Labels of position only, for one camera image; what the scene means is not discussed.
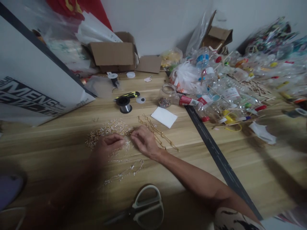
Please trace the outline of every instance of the white scissors handle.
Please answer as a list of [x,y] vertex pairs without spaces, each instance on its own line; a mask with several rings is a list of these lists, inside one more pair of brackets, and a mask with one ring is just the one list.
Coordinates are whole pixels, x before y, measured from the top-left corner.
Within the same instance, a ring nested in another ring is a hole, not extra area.
[[[143,202],[138,202],[138,199],[140,197],[140,195],[146,190],[146,189],[149,189],[149,188],[153,188],[156,192],[157,192],[157,195],[156,197],[154,198],[151,198],[151,199],[148,199],[148,200],[145,200]],[[140,207],[143,207],[143,206],[147,206],[149,204],[152,204],[152,203],[155,203],[155,202],[159,202],[158,204],[148,208],[148,209],[145,209],[143,211],[140,211],[138,213],[135,214],[135,216],[133,217],[133,220],[136,221],[142,228],[144,229],[157,229],[163,222],[163,219],[164,219],[164,209],[163,209],[163,204],[162,204],[162,198],[161,198],[161,194],[160,194],[160,191],[159,189],[154,186],[154,185],[147,185],[145,186],[140,192],[139,194],[137,195],[137,198],[135,199],[135,202],[134,204],[132,205],[133,208],[137,209],[137,208],[140,208]],[[145,215],[146,213],[149,213],[155,209],[158,209],[158,208],[161,208],[162,209],[162,218],[161,218],[161,221],[159,223],[157,223],[157,225],[155,227],[148,227],[148,226],[145,226],[143,225],[140,221],[139,221],[139,218],[142,216],[142,215]]]

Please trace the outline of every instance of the open cardboard box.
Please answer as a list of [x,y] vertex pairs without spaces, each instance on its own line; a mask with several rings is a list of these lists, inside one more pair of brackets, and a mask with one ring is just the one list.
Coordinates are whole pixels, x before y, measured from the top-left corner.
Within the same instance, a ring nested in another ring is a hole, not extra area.
[[232,42],[232,29],[231,30],[227,30],[227,29],[222,29],[222,28],[218,28],[218,27],[213,27],[212,26],[212,21],[213,18],[215,16],[216,11],[214,11],[213,15],[210,18],[210,22],[208,25],[208,29],[206,32],[206,35],[204,36],[202,43],[201,43],[201,47],[202,46],[211,46],[213,49],[217,49],[218,46],[220,44],[221,47],[217,50],[219,52],[219,50],[226,46],[227,44]]
[[134,37],[128,32],[115,33],[123,42],[91,42],[90,49],[97,66],[105,72],[142,71],[159,73],[161,58],[139,58]]

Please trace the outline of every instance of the black strip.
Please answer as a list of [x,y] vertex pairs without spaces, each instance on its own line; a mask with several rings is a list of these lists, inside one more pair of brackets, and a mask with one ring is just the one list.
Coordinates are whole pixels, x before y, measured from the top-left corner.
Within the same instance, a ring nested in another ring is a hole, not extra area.
[[45,46],[22,22],[18,20],[2,3],[0,3],[0,15],[7,20],[16,30],[18,30],[23,36],[25,36],[33,45],[35,45],[41,52],[49,57],[58,67],[60,67],[65,73],[67,73],[75,82],[77,82],[89,95],[96,97],[93,93],[88,91],[82,82],[77,78],[73,72],[52,53],[47,46]]
[[214,159],[218,169],[220,170],[222,176],[224,177],[227,185],[235,191],[251,208],[254,212],[258,220],[263,220],[262,216],[260,215],[259,211],[257,210],[256,206],[250,199],[249,195],[245,191],[244,187],[242,186],[241,182],[237,178],[237,175],[234,173],[233,169],[227,162],[226,158],[224,157],[223,153],[221,152],[220,148],[215,143],[214,139],[212,138],[211,134],[209,133],[208,129],[201,122],[198,114],[196,113],[195,109],[191,106],[185,106],[186,111],[190,115],[191,120],[193,121],[198,133],[200,134],[202,140],[204,141],[205,145],[207,146],[212,158]]

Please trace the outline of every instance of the jar of beads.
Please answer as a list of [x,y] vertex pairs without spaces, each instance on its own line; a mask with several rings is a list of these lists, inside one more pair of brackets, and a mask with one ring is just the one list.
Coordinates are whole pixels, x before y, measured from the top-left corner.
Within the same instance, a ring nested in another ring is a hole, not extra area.
[[168,108],[173,103],[176,95],[176,88],[170,83],[165,83],[160,89],[158,104],[162,108]]

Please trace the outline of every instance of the shirt sleeve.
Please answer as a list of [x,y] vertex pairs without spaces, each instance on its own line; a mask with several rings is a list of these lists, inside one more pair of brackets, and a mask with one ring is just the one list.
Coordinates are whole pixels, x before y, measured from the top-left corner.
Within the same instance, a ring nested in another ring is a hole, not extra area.
[[214,219],[214,229],[265,230],[260,224],[230,208],[219,208],[216,211]]

